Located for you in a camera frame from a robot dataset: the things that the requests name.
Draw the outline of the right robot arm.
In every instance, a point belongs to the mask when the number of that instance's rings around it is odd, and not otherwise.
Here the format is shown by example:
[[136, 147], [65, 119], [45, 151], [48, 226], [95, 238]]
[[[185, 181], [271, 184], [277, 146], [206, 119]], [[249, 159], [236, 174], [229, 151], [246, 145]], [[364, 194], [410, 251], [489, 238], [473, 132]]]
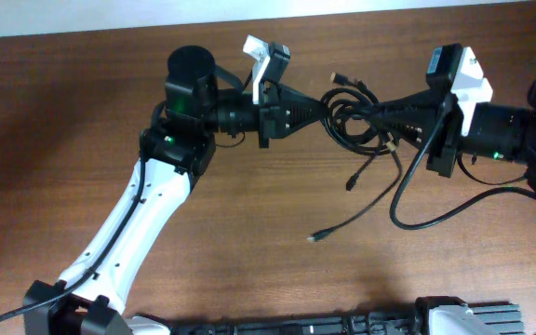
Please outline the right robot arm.
[[[425, 78], [425, 91], [378, 102], [368, 110], [375, 128], [418, 150], [395, 191], [389, 209], [393, 224], [403, 230], [429, 228], [496, 194], [521, 194], [536, 201], [536, 79], [527, 93], [528, 107], [493, 104], [493, 90], [473, 50], [460, 44], [437, 47]], [[525, 165], [527, 188], [510, 181], [497, 183], [437, 218], [402, 222], [397, 206], [418, 165], [424, 162], [428, 169], [450, 177], [454, 167], [463, 165], [464, 154]]]

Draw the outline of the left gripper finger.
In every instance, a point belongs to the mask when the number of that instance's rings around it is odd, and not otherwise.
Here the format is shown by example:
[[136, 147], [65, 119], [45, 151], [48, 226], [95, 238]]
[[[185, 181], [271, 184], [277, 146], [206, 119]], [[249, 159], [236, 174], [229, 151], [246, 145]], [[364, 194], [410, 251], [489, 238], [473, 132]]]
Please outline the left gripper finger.
[[327, 107], [320, 100], [309, 97], [292, 87], [280, 86], [278, 95], [280, 105], [292, 113], [324, 114], [327, 111]]
[[324, 119], [326, 109], [290, 109], [285, 111], [285, 136], [301, 130], [302, 128]]

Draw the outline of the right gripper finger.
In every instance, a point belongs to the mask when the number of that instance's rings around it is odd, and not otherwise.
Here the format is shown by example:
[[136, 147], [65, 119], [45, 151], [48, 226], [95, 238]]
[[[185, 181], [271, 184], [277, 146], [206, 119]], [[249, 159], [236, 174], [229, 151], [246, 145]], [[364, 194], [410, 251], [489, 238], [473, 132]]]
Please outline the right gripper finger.
[[390, 133], [398, 141], [403, 140], [416, 149], [422, 148], [423, 132], [421, 127], [383, 118], [379, 115], [372, 116], [369, 122], [377, 130]]
[[407, 97], [381, 101], [365, 108], [367, 116], [374, 115], [428, 115], [434, 114], [440, 103], [440, 93], [433, 89], [427, 89]]

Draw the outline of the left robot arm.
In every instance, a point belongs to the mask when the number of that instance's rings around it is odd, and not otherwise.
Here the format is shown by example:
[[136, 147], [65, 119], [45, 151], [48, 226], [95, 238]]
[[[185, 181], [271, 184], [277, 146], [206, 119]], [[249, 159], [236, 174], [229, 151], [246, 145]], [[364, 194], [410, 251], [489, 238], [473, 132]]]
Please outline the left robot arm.
[[218, 133], [256, 133], [259, 145], [283, 139], [322, 118], [324, 106], [280, 82], [290, 53], [249, 37], [254, 59], [240, 81], [199, 46], [167, 60], [166, 97], [141, 133], [129, 183], [100, 230], [52, 285], [35, 282], [24, 297], [28, 334], [167, 334], [151, 316], [124, 317], [134, 279], [168, 219], [208, 168]]

